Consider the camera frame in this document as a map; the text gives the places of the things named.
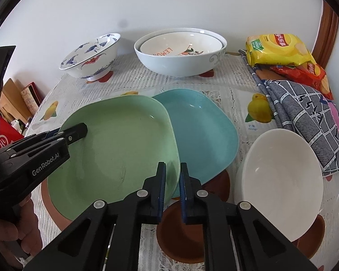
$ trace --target cloth napkin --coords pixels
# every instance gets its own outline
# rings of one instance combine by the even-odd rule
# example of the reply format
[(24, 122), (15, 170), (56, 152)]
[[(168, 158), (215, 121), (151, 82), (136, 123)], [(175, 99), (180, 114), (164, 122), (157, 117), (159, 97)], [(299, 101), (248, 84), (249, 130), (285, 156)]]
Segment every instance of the cloth napkin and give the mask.
[(260, 91), (265, 94), (279, 128), (302, 136), (315, 152), (323, 176), (339, 170), (339, 112), (335, 104), (310, 86), (288, 80), (261, 80), (239, 50)]

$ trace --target tablecloth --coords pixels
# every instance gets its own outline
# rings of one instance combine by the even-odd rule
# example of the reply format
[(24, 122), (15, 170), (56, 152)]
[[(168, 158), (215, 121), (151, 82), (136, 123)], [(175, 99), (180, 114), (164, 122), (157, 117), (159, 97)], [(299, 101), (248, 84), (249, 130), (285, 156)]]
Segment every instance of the tablecloth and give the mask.
[[(234, 185), (236, 171), (252, 143), (263, 132), (277, 127), (275, 120), (269, 123), (248, 121), (247, 106), (253, 101), (253, 95), (260, 91), (240, 56), (226, 54), (213, 71), (185, 78), (158, 75), (145, 68), (134, 54), (118, 57), (113, 63), (112, 71), (103, 80), (94, 83), (63, 74), (42, 102), (27, 135), (60, 127), (73, 112), (89, 103), (120, 96), (129, 91), (154, 96), (174, 88), (190, 88), (203, 93), (234, 123), (240, 146), (235, 160), (227, 168), (231, 184)], [(339, 172), (323, 180), (324, 194), (319, 214), (325, 220), (325, 236), (311, 261), (316, 267), (330, 271), (339, 260)], [(233, 186), (229, 202), (233, 201), (232, 190)], [(44, 207), (40, 186), (33, 191), (33, 201), (45, 246), (60, 230)], [(204, 265), (184, 264), (170, 259), (157, 243), (156, 226), (144, 224), (138, 270), (194, 271), (204, 270)]]

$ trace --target green plate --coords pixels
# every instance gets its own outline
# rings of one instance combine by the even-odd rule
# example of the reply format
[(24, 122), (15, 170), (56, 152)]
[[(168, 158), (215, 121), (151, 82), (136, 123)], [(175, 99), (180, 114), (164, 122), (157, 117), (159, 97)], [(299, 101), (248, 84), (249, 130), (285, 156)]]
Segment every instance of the green plate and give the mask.
[(74, 220), (98, 199), (120, 201), (141, 189), (166, 163), (165, 203), (180, 176), (176, 139), (165, 107), (153, 98), (128, 95), (89, 104), (74, 112), (61, 130), (84, 122), (85, 138), (69, 146), (70, 159), (48, 177), (52, 203)]

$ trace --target red bag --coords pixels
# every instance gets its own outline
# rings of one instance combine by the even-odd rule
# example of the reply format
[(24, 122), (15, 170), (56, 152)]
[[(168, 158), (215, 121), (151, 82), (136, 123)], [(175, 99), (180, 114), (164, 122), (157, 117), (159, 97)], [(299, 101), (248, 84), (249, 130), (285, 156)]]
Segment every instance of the red bag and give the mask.
[(270, 67), (277, 74), (287, 79), (305, 84), (321, 92), (329, 100), (333, 100), (325, 70), (319, 64), (306, 62), (300, 66), (274, 65)]
[(24, 138), (0, 115), (0, 148)]

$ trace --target stacked bowls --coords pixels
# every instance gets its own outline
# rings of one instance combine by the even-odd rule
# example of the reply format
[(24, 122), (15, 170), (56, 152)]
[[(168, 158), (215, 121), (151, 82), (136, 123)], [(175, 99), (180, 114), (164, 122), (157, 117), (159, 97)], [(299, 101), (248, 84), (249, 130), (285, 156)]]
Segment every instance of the stacked bowls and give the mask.
[(215, 68), (225, 54), (227, 41), (199, 28), (159, 30), (140, 38), (134, 50), (144, 66), (158, 74), (191, 77)]

